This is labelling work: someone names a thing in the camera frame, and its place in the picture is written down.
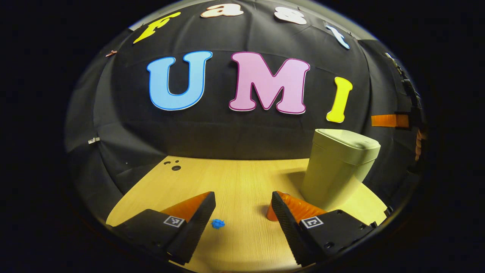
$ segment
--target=pale green trash can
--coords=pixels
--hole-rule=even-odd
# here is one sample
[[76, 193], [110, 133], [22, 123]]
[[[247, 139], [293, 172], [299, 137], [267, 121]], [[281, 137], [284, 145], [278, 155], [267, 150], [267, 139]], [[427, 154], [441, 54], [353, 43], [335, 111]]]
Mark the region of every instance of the pale green trash can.
[[357, 190], [379, 154], [376, 140], [338, 129], [316, 129], [300, 192], [305, 200], [330, 211]]

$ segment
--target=trash can lid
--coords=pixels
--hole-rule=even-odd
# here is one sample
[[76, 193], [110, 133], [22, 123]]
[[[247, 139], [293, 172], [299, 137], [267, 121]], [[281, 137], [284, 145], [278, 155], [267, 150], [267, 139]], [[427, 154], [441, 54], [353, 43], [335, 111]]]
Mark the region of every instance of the trash can lid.
[[375, 139], [340, 129], [316, 129], [313, 143], [335, 159], [360, 165], [377, 158], [381, 145]]

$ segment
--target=letter m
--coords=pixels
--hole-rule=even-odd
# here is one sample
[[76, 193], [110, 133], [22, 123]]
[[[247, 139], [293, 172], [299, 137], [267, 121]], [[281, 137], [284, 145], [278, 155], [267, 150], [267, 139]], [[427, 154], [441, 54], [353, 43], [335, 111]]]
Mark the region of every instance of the letter m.
[[303, 91], [305, 75], [310, 70], [307, 62], [287, 59], [273, 76], [259, 53], [237, 52], [231, 58], [238, 63], [238, 85], [236, 98], [229, 102], [229, 108], [235, 111], [255, 109], [256, 102], [251, 98], [251, 87], [254, 86], [264, 110], [271, 108], [283, 90], [283, 97], [276, 104], [276, 109], [288, 114], [305, 112]]

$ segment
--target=wooden table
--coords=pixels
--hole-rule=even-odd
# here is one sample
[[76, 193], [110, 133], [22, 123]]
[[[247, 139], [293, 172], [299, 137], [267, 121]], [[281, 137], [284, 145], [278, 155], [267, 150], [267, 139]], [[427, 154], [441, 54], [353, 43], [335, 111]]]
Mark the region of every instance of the wooden table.
[[[275, 190], [304, 199], [300, 187], [308, 158], [288, 160], [216, 160], [168, 156], [143, 177], [113, 208], [106, 224], [116, 226], [141, 211], [163, 210], [195, 195], [214, 191], [211, 219], [190, 263], [199, 273], [292, 272], [296, 264], [278, 222], [266, 219]], [[181, 169], [173, 171], [173, 166]], [[365, 224], [385, 219], [384, 203], [363, 184], [342, 209]]]

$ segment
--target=letter u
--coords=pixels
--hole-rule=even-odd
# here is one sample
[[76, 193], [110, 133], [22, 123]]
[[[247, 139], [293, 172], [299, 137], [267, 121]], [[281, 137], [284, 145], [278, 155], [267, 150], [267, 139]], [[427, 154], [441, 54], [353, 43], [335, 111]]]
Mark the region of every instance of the letter u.
[[210, 58], [210, 51], [194, 51], [183, 57], [189, 63], [189, 87], [179, 95], [168, 90], [168, 74], [175, 58], [166, 57], [148, 64], [146, 69], [150, 71], [149, 91], [152, 103], [166, 111], [182, 110], [196, 104], [204, 94], [206, 61]]

